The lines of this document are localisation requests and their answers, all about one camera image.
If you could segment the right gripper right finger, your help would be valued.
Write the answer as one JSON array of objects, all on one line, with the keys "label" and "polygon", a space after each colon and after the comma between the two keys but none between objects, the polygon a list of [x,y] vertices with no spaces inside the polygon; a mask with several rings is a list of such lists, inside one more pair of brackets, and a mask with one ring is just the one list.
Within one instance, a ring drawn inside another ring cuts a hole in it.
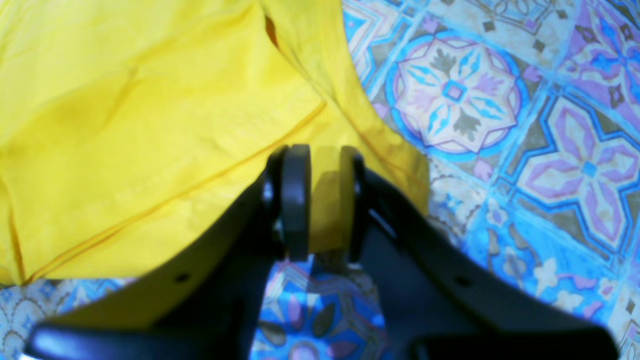
[{"label": "right gripper right finger", "polygon": [[603,326],[506,284],[456,249],[353,146],[340,153],[346,253],[377,286],[398,360],[617,360]]}]

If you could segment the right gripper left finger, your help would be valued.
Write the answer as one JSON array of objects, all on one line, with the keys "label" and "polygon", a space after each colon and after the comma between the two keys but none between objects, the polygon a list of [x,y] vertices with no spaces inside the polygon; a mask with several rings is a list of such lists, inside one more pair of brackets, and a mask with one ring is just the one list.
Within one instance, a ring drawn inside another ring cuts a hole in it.
[{"label": "right gripper left finger", "polygon": [[246,360],[274,264],[309,256],[311,189],[310,146],[282,146],[193,244],[122,290],[39,322],[25,357]]}]

